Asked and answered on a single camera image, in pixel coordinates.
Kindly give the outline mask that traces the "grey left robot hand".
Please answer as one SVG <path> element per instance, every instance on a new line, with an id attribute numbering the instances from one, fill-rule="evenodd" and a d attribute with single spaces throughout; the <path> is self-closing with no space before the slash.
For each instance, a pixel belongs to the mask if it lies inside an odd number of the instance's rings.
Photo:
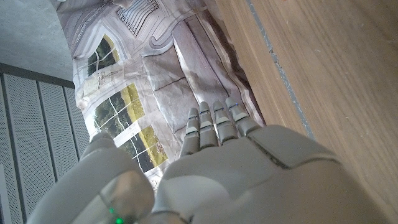
<path id="1" fill-rule="evenodd" d="M 29 223 L 390 223 L 339 158 L 232 98 L 188 114 L 178 160 L 157 187 L 99 133 Z"/>

